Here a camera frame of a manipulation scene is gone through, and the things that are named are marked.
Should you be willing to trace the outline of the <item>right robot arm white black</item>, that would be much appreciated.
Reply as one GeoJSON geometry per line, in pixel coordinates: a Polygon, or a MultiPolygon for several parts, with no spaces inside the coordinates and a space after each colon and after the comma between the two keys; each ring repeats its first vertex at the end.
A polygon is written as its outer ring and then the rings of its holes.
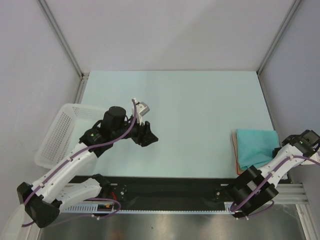
{"type": "Polygon", "coordinates": [[[273,159],[264,166],[250,166],[232,183],[225,187],[232,199],[229,208],[232,216],[248,219],[254,211],[271,202],[279,194],[276,187],[281,178],[294,167],[308,164],[320,164],[320,136],[313,130],[301,134],[292,134],[285,138],[280,147],[272,152],[273,159]]]}

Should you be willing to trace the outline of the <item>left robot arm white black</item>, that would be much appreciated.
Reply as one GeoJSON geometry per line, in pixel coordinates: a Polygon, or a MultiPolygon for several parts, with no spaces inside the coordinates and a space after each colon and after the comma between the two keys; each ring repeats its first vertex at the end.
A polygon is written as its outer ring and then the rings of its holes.
{"type": "Polygon", "coordinates": [[[120,106],[112,106],[102,119],[85,131],[74,149],[42,178],[17,187],[20,204],[39,228],[53,223],[61,211],[85,200],[107,200],[112,194],[110,182],[101,174],[94,174],[84,182],[66,187],[80,171],[96,161],[119,140],[131,139],[146,147],[159,139],[143,116],[150,108],[142,101],[132,100],[132,115],[120,106]]]}

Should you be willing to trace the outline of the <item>teal green t shirt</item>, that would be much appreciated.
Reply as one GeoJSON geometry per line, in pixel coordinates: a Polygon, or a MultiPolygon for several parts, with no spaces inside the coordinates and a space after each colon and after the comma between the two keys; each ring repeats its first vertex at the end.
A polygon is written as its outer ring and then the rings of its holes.
{"type": "Polygon", "coordinates": [[[278,134],[274,130],[238,128],[235,134],[237,161],[242,170],[268,164],[273,159],[273,150],[280,146],[278,134]]]}

